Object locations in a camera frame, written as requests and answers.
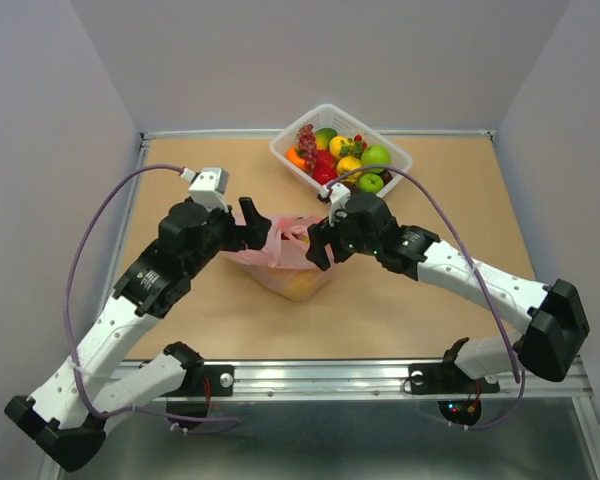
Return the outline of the pink plastic bag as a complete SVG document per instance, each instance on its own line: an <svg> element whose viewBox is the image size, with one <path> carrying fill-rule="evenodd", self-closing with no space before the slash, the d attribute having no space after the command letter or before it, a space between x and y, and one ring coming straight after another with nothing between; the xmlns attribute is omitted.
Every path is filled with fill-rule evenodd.
<svg viewBox="0 0 600 480"><path fill-rule="evenodd" d="M321 289L333 278L335 269L321 271L305 257L309 248L307 230L320 218L314 215L276 215L270 220L271 229L261 250L222 252L221 256L280 296L287 282L297 272L306 270L319 275L318 290Z"/></svg>

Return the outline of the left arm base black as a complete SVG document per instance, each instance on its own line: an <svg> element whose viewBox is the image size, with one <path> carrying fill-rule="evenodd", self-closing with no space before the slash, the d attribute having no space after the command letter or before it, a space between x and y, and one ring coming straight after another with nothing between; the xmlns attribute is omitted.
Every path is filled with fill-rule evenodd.
<svg viewBox="0 0 600 480"><path fill-rule="evenodd" d="M234 377L235 367L228 363L205 364L188 372L180 386L161 395L166 399L167 414L187 417L184 421L168 418L170 427L183 433L229 428L229 421L208 423L201 422L200 418L211 417L214 399L233 395Z"/></svg>

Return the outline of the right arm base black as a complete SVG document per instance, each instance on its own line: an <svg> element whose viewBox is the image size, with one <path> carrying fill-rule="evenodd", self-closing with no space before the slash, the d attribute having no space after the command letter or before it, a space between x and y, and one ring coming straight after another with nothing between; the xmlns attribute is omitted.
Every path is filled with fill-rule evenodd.
<svg viewBox="0 0 600 480"><path fill-rule="evenodd" d="M490 383L485 377L471 379L454 361L469 342L457 340L446 350L440 362L425 362L409 368L402 390L413 395L442 395L438 408L452 425L474 427L482 414L482 395L500 392L497 380Z"/></svg>

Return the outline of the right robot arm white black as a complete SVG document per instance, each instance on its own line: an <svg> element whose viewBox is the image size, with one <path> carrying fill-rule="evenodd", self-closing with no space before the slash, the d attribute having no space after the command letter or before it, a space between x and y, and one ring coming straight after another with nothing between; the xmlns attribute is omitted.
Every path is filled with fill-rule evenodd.
<svg viewBox="0 0 600 480"><path fill-rule="evenodd" d="M415 225L401 225L375 194L353 194L341 183L322 189L327 216L308 230L307 259L323 271L355 254L385 270L439 287L490 311L498 335L461 339L440 366L443 384L462 390L475 379L525 369L561 382L590 327L577 288L558 279L548 285L473 259L459 244Z"/></svg>

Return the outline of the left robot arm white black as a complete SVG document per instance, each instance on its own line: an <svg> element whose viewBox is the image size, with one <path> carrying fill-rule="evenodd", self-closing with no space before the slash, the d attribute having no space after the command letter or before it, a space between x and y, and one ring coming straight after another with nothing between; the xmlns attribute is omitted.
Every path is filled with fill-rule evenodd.
<svg viewBox="0 0 600 480"><path fill-rule="evenodd" d="M67 472L101 449L106 429L154 398L195 392L201 356L182 342L168 345L135 377L109 381L129 350L187 295L192 280L221 251L260 250L272 223L249 197L210 208L191 199L171 207L158 236L115 284L94 325L63 364L29 395L13 397L5 415Z"/></svg>

